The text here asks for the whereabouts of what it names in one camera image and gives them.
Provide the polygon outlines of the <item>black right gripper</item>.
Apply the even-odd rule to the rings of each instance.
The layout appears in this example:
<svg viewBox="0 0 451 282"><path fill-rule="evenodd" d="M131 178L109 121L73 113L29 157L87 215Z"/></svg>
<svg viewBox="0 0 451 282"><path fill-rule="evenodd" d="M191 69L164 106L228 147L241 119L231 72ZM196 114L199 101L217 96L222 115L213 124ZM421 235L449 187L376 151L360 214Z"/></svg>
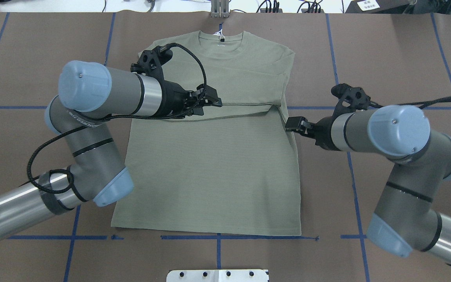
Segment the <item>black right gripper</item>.
<svg viewBox="0 0 451 282"><path fill-rule="evenodd" d="M305 117L290 117L286 121L286 131L296 131L301 136L315 139L315 145L324 150L341 151L331 137L334 119L324 117L317 123L307 122Z"/></svg>

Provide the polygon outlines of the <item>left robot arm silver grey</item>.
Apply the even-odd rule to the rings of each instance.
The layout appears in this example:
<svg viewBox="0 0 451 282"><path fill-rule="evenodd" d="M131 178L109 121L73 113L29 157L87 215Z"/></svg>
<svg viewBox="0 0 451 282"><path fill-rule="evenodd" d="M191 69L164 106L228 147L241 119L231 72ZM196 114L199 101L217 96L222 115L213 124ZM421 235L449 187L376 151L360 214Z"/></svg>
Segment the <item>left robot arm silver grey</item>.
<svg viewBox="0 0 451 282"><path fill-rule="evenodd" d="M68 62L58 95L45 109L45 123L57 136L39 146L27 163L28 181L0 196L0 241L93 201L107 206L134 188L107 122L116 118L180 119L221 107L217 91L202 83L185 90L166 81L156 59L129 71L99 63ZM32 164L46 146L64 139L74 163L34 176Z"/></svg>

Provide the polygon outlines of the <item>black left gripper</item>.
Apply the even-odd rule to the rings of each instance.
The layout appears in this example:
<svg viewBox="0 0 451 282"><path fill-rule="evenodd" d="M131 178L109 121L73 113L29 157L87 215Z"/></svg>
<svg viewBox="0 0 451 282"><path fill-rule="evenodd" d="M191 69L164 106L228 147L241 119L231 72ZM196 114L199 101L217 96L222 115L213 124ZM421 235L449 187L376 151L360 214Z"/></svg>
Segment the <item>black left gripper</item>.
<svg viewBox="0 0 451 282"><path fill-rule="evenodd" d="M180 117L192 107L198 96L193 96L193 91L183 89L179 84L164 81L162 84L162 116ZM222 100L216 95L204 95L199 98L199 105L193 107L193 116L203 116L203 107L222 107Z"/></svg>

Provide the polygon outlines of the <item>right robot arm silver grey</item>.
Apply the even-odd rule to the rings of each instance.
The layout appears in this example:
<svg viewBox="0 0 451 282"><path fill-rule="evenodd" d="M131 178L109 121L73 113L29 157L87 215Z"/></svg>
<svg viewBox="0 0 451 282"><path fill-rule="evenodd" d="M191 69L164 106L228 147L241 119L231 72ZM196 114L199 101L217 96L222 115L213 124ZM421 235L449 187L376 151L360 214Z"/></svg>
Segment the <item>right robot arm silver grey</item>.
<svg viewBox="0 0 451 282"><path fill-rule="evenodd" d="M432 208L442 182L451 181L451 137L433 130L422 109L389 105L335 111L318 123L290 117L285 130L315 139L325 150L386 157L393 168L367 238L398 257L417 250L451 266L451 217Z"/></svg>

